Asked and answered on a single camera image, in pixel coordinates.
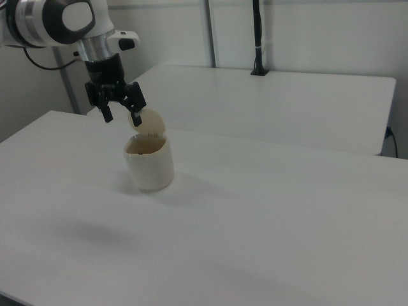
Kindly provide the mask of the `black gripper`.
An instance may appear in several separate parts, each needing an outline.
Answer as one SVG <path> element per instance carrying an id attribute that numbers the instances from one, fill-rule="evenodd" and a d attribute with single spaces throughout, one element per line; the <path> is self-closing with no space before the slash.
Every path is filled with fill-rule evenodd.
<path id="1" fill-rule="evenodd" d="M 109 100 L 102 86 L 115 85 L 119 93 L 119 103 L 131 116 L 134 127 L 142 124 L 141 111 L 146 107 L 146 101 L 138 82 L 127 84 L 124 79 L 124 68 L 119 54 L 102 61 L 85 62 L 90 80 L 85 83 L 85 90 L 91 106 L 95 106 L 102 114 L 106 123 L 113 120 L 108 106 Z"/>

